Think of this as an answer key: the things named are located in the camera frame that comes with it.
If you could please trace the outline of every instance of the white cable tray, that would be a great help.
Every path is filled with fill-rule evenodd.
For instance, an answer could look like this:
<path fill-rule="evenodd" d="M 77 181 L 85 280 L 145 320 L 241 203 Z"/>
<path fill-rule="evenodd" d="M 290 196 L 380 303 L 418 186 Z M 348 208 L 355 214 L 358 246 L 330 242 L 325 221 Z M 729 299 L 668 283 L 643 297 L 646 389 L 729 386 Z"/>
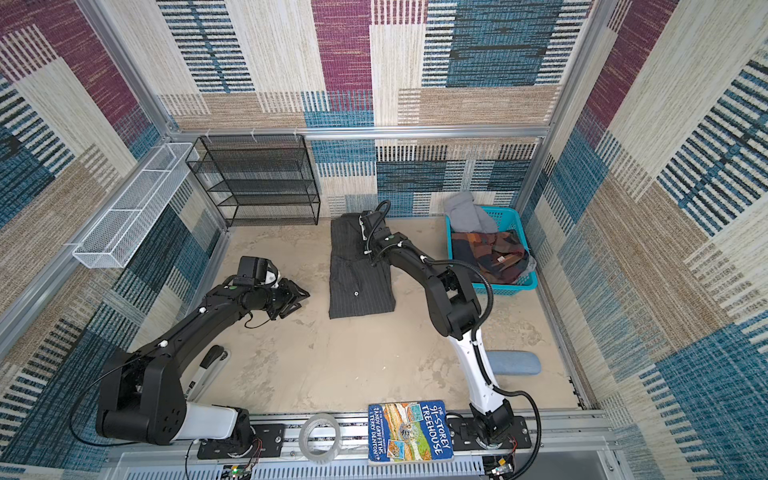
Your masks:
<path fill-rule="evenodd" d="M 88 268 L 125 268 L 200 156 L 191 143 L 158 149 L 83 241 L 74 257 Z"/>

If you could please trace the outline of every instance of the teal plastic basket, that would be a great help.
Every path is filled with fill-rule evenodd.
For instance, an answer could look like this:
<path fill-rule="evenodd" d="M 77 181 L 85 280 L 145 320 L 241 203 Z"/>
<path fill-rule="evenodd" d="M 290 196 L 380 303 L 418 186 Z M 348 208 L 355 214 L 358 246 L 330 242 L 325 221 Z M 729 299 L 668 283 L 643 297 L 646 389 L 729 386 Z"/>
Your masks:
<path fill-rule="evenodd" d="M 525 239 L 525 233 L 523 232 L 523 224 L 520 221 L 520 215 L 517 211 L 506 207 L 480 207 L 491 216 L 493 220 L 496 220 L 498 225 L 498 231 L 505 232 L 510 228 L 514 228 L 520 237 L 520 241 L 523 243 L 523 247 L 528 250 L 528 241 Z M 453 245 L 451 244 L 451 219 L 445 216 L 445 232 L 448 234 L 448 258 L 453 259 Z M 518 278 L 515 285 L 497 285 L 491 284 L 494 295 L 515 295 L 521 290 L 533 290 L 538 285 L 538 277 L 536 272 L 530 272 L 528 275 Z M 473 283 L 477 293 L 485 293 L 485 286 L 482 283 Z"/>

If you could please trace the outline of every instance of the book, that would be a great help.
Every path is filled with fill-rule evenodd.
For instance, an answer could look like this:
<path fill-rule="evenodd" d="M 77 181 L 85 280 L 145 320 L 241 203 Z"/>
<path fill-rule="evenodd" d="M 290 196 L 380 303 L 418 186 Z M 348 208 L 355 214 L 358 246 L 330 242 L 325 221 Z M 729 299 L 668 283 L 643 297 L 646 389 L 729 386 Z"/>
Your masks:
<path fill-rule="evenodd" d="M 441 400 L 368 406 L 368 460 L 372 464 L 451 458 L 451 432 Z"/>

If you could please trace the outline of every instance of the folded black garment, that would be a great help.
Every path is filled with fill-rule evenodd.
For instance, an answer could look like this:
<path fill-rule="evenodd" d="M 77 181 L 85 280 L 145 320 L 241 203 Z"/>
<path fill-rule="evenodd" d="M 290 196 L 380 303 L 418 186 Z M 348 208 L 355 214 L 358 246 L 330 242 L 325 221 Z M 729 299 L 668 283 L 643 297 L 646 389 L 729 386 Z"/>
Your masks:
<path fill-rule="evenodd" d="M 344 214 L 331 220 L 331 302 L 328 316 L 347 316 L 393 312 L 392 276 L 389 262 L 371 266 L 363 253 L 360 214 Z"/>

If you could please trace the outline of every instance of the gray duct tape roll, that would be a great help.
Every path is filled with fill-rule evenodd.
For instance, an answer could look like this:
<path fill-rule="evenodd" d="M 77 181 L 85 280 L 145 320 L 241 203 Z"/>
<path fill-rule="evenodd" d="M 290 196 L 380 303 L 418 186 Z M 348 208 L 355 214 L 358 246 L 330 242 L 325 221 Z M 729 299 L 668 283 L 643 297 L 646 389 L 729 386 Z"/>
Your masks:
<path fill-rule="evenodd" d="M 333 427 L 336 430 L 336 438 L 333 440 L 333 445 L 328 452 L 315 453 L 310 450 L 308 442 L 310 440 L 310 433 L 320 426 Z M 318 465 L 330 462 L 341 452 L 341 427 L 339 427 L 339 423 L 327 413 L 312 415 L 304 422 L 301 432 L 299 432 L 299 448 L 306 459 L 311 462 L 315 462 Z"/>

